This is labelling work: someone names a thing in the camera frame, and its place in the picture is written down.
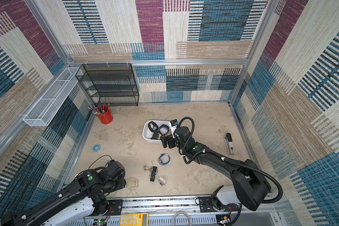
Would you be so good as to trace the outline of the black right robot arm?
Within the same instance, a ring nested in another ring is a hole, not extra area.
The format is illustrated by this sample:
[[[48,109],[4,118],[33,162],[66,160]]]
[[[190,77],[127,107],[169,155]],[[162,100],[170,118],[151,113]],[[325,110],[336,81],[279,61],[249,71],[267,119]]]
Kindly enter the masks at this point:
[[[194,124],[190,117],[163,124],[162,127],[167,128],[168,132],[161,136],[161,141],[164,148],[177,147],[185,164],[208,166],[232,181],[232,186],[219,186],[211,195],[215,210],[222,211],[230,204],[242,204],[247,209],[256,211],[262,203],[270,204],[282,199],[283,188],[274,177],[260,170],[250,159],[244,162],[235,160],[196,142],[193,138],[195,128],[189,129],[181,125],[185,120]]]

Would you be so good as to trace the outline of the yellow button control pad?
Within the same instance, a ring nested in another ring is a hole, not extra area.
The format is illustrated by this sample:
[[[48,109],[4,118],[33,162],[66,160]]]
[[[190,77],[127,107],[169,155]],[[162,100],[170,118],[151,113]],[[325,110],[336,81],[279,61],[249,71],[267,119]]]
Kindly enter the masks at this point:
[[[148,213],[134,213],[121,215],[120,226],[148,226]]]

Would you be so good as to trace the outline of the silver chain pocket watch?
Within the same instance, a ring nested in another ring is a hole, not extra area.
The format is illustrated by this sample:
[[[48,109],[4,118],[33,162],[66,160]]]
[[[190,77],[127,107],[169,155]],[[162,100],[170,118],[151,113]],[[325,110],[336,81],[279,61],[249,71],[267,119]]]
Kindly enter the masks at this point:
[[[143,167],[144,171],[148,171],[150,173],[154,172],[156,174],[157,173],[157,167],[154,166],[153,161],[151,161],[151,164],[152,165],[145,164],[144,167]]]

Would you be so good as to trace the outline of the translucent blue plastic watch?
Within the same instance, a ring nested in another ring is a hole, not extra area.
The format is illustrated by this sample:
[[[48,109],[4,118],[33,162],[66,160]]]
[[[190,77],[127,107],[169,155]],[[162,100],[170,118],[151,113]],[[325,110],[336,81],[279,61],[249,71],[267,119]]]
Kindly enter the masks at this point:
[[[167,153],[162,153],[158,158],[158,163],[161,166],[165,166],[170,162],[170,156]]]

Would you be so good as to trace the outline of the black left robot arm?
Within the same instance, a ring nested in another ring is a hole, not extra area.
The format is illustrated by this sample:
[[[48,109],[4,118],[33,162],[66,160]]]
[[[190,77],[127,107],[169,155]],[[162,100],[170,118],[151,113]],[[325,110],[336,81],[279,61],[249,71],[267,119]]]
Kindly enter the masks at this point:
[[[22,212],[1,216],[2,226],[63,226],[89,216],[108,217],[106,195],[125,188],[125,167],[111,160],[105,167],[86,169],[65,188]]]

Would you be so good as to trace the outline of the black leather strap watch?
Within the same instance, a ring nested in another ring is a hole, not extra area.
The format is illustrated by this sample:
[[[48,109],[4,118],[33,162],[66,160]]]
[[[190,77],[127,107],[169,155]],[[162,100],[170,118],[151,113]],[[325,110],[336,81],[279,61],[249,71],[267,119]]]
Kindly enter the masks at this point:
[[[151,175],[150,175],[150,181],[151,182],[154,182],[157,172],[158,172],[158,168],[156,166],[153,166],[151,168]]]

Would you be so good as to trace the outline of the black chunky digital watch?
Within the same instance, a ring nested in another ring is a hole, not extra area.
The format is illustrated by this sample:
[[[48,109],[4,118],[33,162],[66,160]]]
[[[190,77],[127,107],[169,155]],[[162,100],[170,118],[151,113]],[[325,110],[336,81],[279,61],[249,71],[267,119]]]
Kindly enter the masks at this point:
[[[150,121],[147,126],[152,133],[154,133],[155,131],[158,131],[158,128],[159,128],[158,125],[154,121]]]

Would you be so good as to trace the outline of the black rugged sports watch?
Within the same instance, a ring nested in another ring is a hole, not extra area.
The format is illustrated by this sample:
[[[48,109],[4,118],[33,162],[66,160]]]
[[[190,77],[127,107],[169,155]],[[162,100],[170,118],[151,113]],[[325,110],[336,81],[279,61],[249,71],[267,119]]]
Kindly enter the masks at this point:
[[[161,125],[158,129],[158,132],[160,133],[161,136],[167,135],[169,131],[170,131],[170,128],[166,124]]]

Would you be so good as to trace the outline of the grey black stapler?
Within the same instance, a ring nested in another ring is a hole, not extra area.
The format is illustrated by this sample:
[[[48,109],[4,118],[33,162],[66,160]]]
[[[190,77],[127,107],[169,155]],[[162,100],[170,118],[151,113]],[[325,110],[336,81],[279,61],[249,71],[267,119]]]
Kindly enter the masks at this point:
[[[224,136],[225,145],[229,155],[235,155],[233,141],[230,133],[227,133]]]

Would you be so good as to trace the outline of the small silver face watch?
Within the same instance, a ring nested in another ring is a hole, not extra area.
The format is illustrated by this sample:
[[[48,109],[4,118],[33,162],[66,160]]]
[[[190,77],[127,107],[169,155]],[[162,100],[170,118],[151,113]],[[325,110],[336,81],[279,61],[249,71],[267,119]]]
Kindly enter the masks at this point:
[[[165,180],[163,177],[159,177],[158,183],[159,183],[161,186],[165,186],[167,182],[166,182],[166,180]]]

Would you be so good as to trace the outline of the red metal pen cup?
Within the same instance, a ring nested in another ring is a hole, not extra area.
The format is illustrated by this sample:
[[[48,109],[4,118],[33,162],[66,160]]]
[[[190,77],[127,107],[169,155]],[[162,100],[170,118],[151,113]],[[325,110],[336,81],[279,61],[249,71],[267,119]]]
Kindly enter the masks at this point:
[[[101,105],[101,106],[97,107],[97,109],[103,110],[102,114],[97,115],[97,118],[101,121],[102,124],[109,124],[113,121],[113,116],[112,116],[111,111],[109,110],[108,106]]]

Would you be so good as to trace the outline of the pens in red cup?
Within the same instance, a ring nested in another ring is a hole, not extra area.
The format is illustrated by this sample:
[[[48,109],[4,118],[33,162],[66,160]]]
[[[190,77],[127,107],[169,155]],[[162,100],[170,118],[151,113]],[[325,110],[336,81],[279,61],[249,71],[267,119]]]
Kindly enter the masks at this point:
[[[102,103],[101,100],[99,99],[96,106],[94,106],[93,104],[89,105],[88,109],[92,111],[94,115],[103,115],[109,111],[109,106],[110,106],[110,103],[106,103],[106,102]]]

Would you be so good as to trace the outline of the black round digital watch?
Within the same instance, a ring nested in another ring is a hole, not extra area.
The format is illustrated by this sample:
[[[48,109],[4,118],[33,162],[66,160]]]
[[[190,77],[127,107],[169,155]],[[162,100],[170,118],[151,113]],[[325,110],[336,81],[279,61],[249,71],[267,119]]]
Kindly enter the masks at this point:
[[[160,136],[161,136],[160,133],[155,131],[151,137],[151,140],[158,140],[160,139]]]

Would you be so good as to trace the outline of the white plastic storage box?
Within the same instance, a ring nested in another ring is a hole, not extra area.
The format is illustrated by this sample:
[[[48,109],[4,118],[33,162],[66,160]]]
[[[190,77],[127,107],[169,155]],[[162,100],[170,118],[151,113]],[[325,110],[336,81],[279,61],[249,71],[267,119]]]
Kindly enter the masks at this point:
[[[153,126],[150,126],[150,127],[148,126],[149,123],[152,122],[152,121],[157,125],[154,128],[153,128]],[[170,128],[170,126],[171,126],[170,121],[149,120],[145,123],[144,128],[143,128],[143,132],[142,132],[143,139],[150,144],[162,144],[162,142],[160,140],[161,134],[158,131],[156,131],[155,133],[158,133],[159,137],[158,137],[158,139],[152,139],[154,132],[152,132],[150,130],[150,128],[152,130],[154,130],[156,128],[159,128],[162,125],[168,126],[169,127],[169,134],[172,135],[172,131],[171,131],[171,128]]]

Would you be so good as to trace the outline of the blue tape roll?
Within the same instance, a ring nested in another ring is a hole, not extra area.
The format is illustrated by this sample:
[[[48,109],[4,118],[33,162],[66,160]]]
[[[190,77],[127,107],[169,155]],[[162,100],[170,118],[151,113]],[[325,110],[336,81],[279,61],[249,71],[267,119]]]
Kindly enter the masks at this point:
[[[101,150],[101,145],[99,144],[95,144],[93,147],[92,147],[92,150],[94,152],[99,152]]]

